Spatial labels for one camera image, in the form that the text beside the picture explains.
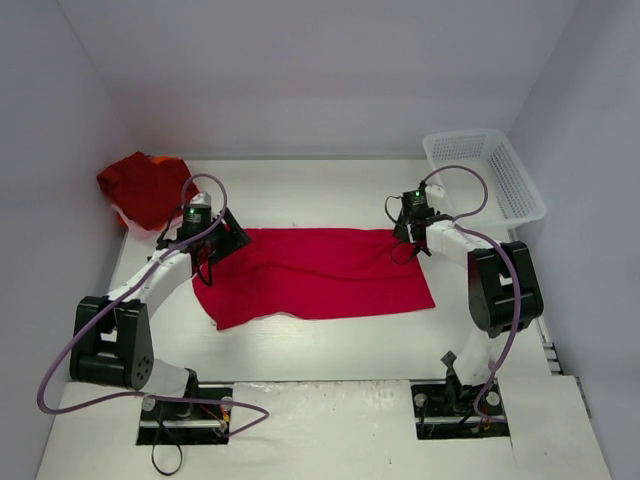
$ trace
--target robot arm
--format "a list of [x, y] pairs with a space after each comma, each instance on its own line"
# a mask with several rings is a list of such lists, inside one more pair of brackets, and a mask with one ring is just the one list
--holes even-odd
[[[484, 384], [503, 351], [514, 315], [513, 279], [504, 260], [487, 241], [457, 229], [449, 215], [437, 211], [442, 187], [420, 185], [402, 194], [402, 211], [394, 235], [423, 251], [445, 255], [467, 269], [469, 311], [476, 328], [458, 355], [449, 352], [443, 362], [460, 387]], [[521, 311], [518, 331], [529, 326], [543, 311], [542, 295], [528, 247], [522, 242], [502, 243], [518, 275]]]
[[71, 351], [72, 379], [156, 395], [192, 396], [194, 389], [197, 390], [195, 372], [154, 358], [149, 319], [169, 295], [194, 274], [201, 275], [206, 282], [202, 277], [206, 276], [201, 271], [203, 266], [208, 269], [210, 282], [214, 264], [250, 243], [251, 239], [227, 209], [211, 233], [169, 252], [172, 246], [205, 231], [215, 220], [211, 218], [208, 195], [198, 195], [184, 207], [184, 220], [176, 240], [166, 240], [166, 231], [163, 232], [147, 264], [129, 281], [106, 296], [85, 297], [80, 302], [74, 333], [159, 264], [139, 289], [109, 311], [75, 345]]

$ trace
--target white enclosure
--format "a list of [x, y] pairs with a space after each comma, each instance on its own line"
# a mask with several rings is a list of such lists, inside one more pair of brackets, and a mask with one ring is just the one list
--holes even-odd
[[637, 478], [639, 24], [634, 0], [4, 1], [4, 476], [35, 478], [52, 422], [37, 384], [114, 272], [105, 166], [136, 150], [417, 159], [427, 134], [496, 128], [548, 210], [517, 233], [551, 339], [613, 478]]

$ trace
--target white tabletop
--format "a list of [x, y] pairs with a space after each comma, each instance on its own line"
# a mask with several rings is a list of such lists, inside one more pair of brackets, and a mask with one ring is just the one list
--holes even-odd
[[[428, 173], [424, 160], [192, 161], [189, 167], [222, 180], [229, 207], [245, 228], [390, 228], [385, 198], [416, 188]], [[212, 194], [214, 208], [220, 205], [213, 182], [196, 183]], [[493, 198], [489, 208], [498, 208]], [[506, 231], [487, 233], [508, 240]], [[144, 265], [154, 248], [154, 238], [143, 242], [129, 235], [112, 286]], [[421, 255], [420, 263], [434, 309], [316, 321], [274, 315], [223, 332], [212, 326], [187, 282], [151, 320], [155, 355], [196, 370], [206, 381], [442, 378], [440, 359], [449, 350], [459, 352], [475, 328], [466, 272], [439, 256]], [[510, 374], [549, 375], [534, 324], [518, 335], [500, 371]]]
[[[384, 198], [415, 188], [427, 168], [415, 160], [189, 166], [224, 181], [244, 227], [358, 228], [388, 227]], [[490, 233], [506, 239], [506, 232]], [[128, 237], [113, 285], [144, 264], [153, 246]], [[511, 438], [416, 439], [405, 379], [442, 377], [440, 357], [460, 348], [472, 328], [463, 269], [443, 258], [420, 261], [436, 308], [384, 317], [274, 316], [217, 332], [191, 285], [182, 285], [151, 321], [158, 358], [194, 368], [202, 380], [307, 382], [237, 383], [235, 400], [272, 416], [227, 446], [184, 447], [175, 478], [609, 479], [575, 381], [550, 375], [534, 325], [518, 335], [499, 376]], [[311, 382], [363, 379], [384, 381]], [[62, 405], [114, 390], [69, 383]], [[151, 447], [135, 445], [140, 402], [118, 399], [56, 418], [38, 480], [160, 478]], [[254, 415], [234, 410], [231, 428]], [[177, 459], [172, 447], [157, 453], [167, 469]]]
[[[610, 480], [572, 377], [507, 377], [500, 389], [510, 438], [419, 441], [407, 381], [236, 384], [236, 400], [271, 417], [228, 445], [183, 447], [175, 478]], [[70, 383], [62, 404], [112, 391]], [[58, 417], [38, 480], [161, 478], [151, 447], [135, 445], [140, 402]], [[231, 428], [255, 416], [234, 409]], [[177, 458], [175, 447], [156, 451], [161, 468]]]

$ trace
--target red towel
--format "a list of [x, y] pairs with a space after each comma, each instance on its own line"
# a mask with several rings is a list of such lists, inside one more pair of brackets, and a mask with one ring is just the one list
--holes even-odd
[[[180, 192], [190, 176], [183, 160], [174, 158], [156, 163], [144, 153], [136, 152], [107, 167], [98, 175], [98, 183], [127, 218], [153, 230], [167, 223], [171, 211], [181, 204]], [[191, 184], [187, 201], [197, 194], [198, 188]]]
[[[364, 317], [435, 307], [416, 258], [391, 261], [391, 230], [247, 229], [252, 243], [193, 289], [218, 330], [287, 313], [303, 319]], [[410, 245], [394, 258], [406, 259]]]

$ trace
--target white plastic basket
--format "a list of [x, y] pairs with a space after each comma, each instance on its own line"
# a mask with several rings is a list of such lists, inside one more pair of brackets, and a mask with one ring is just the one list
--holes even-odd
[[[433, 169], [464, 165], [477, 171], [489, 185], [485, 209], [461, 223], [515, 228], [546, 215], [538, 190], [504, 133], [490, 129], [437, 133], [424, 137], [422, 145]], [[469, 212], [482, 202], [482, 186], [468, 172], [446, 170], [430, 183], [445, 187], [444, 213]]]

